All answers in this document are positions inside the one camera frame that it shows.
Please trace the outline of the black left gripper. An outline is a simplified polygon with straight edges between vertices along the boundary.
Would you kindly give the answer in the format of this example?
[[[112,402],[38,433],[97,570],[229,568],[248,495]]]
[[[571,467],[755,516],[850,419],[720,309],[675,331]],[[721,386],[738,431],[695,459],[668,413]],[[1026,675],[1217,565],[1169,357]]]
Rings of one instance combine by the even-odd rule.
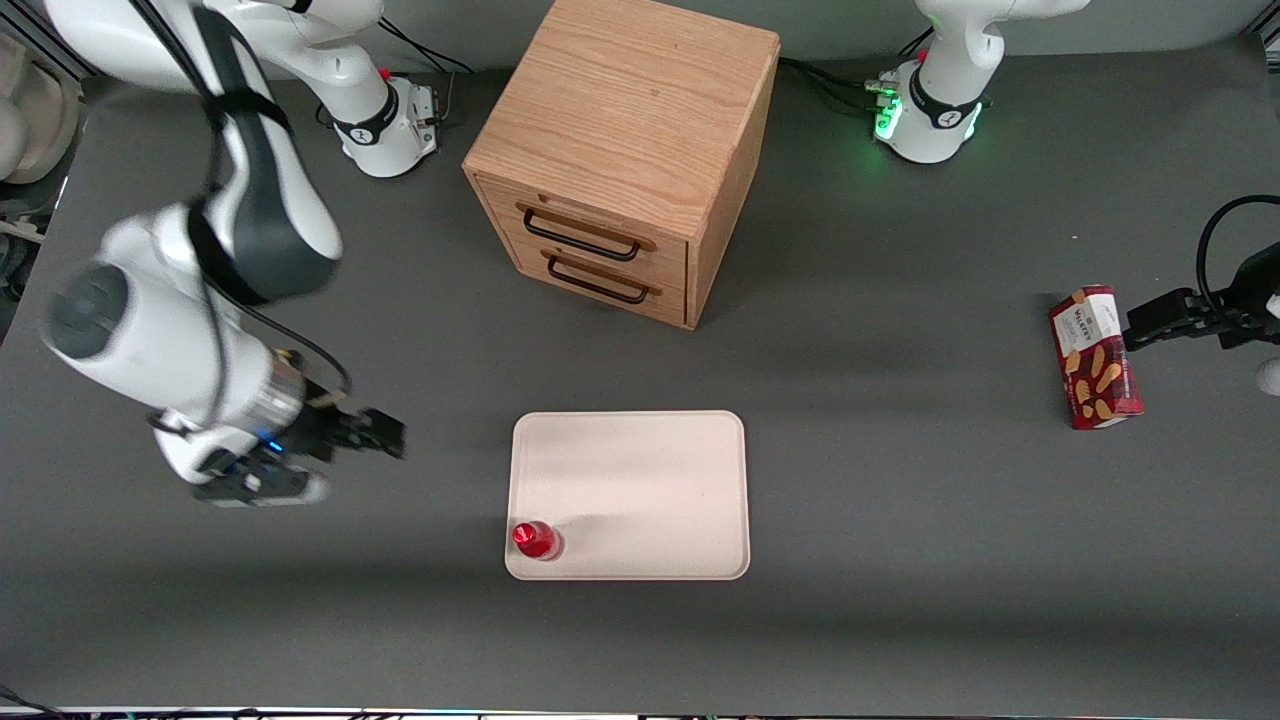
[[[1229,329],[1220,333],[1216,316],[1199,293],[1176,288],[1126,313],[1124,331],[1128,352],[1170,340],[1193,340],[1219,334],[1222,350],[1249,342],[1279,345],[1277,311],[1271,309],[1279,292],[1279,246],[1270,245],[1251,255],[1238,268],[1231,283],[1213,293],[1221,309],[1249,333]]]

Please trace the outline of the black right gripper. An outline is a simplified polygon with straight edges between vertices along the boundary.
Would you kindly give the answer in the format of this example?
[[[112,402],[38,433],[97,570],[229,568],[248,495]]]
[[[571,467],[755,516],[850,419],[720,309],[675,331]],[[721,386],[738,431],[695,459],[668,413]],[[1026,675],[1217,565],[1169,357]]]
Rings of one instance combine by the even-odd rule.
[[[337,406],[305,404],[297,418],[274,434],[274,454],[280,457],[332,464],[339,447],[403,459],[404,424],[372,407],[351,416]]]

